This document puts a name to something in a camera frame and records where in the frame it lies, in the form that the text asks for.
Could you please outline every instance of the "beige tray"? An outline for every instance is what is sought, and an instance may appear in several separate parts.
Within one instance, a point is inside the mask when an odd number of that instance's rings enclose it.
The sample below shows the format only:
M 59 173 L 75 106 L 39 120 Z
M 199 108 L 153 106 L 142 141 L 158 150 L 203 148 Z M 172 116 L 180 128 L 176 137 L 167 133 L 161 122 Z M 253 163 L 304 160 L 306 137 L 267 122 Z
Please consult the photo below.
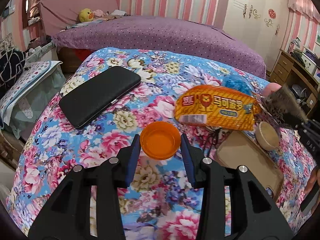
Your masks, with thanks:
M 216 161 L 228 168 L 245 165 L 264 188 L 273 191 L 273 200 L 280 194 L 284 176 L 267 153 L 241 131 L 233 131 L 216 152 Z

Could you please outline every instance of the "black case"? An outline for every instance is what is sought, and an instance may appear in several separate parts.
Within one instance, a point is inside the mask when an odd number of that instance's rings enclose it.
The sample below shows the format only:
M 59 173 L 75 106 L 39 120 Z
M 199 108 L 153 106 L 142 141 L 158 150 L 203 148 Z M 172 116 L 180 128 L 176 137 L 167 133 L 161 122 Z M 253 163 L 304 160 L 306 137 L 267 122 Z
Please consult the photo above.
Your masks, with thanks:
M 59 106 L 69 122 L 80 129 L 140 82 L 138 74 L 114 66 L 66 94 Z

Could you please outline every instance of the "yellow duck plush toy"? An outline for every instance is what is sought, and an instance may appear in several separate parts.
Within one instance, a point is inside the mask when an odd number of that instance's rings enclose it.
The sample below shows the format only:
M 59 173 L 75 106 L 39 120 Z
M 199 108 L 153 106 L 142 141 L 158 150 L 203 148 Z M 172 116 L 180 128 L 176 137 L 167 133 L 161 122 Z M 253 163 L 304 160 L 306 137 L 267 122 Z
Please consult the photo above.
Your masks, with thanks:
M 93 12 L 86 8 L 80 11 L 79 13 L 79 20 L 80 22 L 91 22 L 93 20 Z

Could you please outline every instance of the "metal screw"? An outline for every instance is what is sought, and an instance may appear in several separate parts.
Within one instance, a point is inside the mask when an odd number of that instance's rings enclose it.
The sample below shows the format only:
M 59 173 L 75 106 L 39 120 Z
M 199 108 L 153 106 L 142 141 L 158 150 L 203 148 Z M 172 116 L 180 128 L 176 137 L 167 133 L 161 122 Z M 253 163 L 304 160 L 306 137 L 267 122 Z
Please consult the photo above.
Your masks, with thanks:
M 73 167 L 73 171 L 74 172 L 79 172 L 81 170 L 82 170 L 82 166 L 81 165 L 76 165 L 76 166 Z
M 248 171 L 248 168 L 247 168 L 246 166 L 244 166 L 244 165 L 241 165 L 241 166 L 239 167 L 239 171 L 241 171 L 241 172 L 243 172 L 243 173 L 246 173 L 246 172 Z
M 210 158 L 203 158 L 202 161 L 203 161 L 205 164 L 211 164 L 211 163 L 212 163 L 212 159 L 210 159 Z
M 109 162 L 110 162 L 111 164 L 118 163 L 118 161 L 119 161 L 119 159 L 118 159 L 117 157 L 112 157 L 112 158 L 109 159 Z

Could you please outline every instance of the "floral tablecloth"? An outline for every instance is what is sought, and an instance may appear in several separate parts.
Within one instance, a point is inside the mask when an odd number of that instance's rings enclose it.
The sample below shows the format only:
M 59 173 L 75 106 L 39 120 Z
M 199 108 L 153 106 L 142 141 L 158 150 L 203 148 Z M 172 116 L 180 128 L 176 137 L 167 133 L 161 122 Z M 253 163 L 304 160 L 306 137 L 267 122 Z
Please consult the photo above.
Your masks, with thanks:
M 58 102 L 89 78 L 116 65 L 141 76 L 139 87 L 106 109 L 82 130 L 75 130 Z M 220 85 L 224 75 L 240 75 L 252 91 L 260 93 L 267 81 L 228 65 L 165 51 L 105 48 L 89 56 L 40 116 L 27 141 L 16 171 L 9 213 L 27 235 L 32 222 L 50 194 L 76 164 L 92 167 L 115 156 L 133 137 L 154 121 L 166 121 L 185 132 L 189 141 L 203 147 L 209 136 L 205 128 L 181 125 L 173 118 L 176 99 L 199 84 Z M 296 232 L 306 220 L 299 211 L 303 189 L 314 163 L 290 130 L 280 129 L 280 147 L 269 152 L 284 173 L 284 186 L 277 205 Z M 253 132 L 247 134 L 254 139 Z M 227 137 L 222 131 L 218 145 Z M 214 157 L 215 149 L 210 156 Z M 140 153 L 136 173 L 128 189 L 119 189 L 119 204 L 128 240 L 195 239 L 202 203 L 202 190 L 191 188 L 181 154 L 156 161 Z M 231 212 L 226 192 L 226 235 Z M 95 188 L 91 199 L 91 234 L 96 235 Z

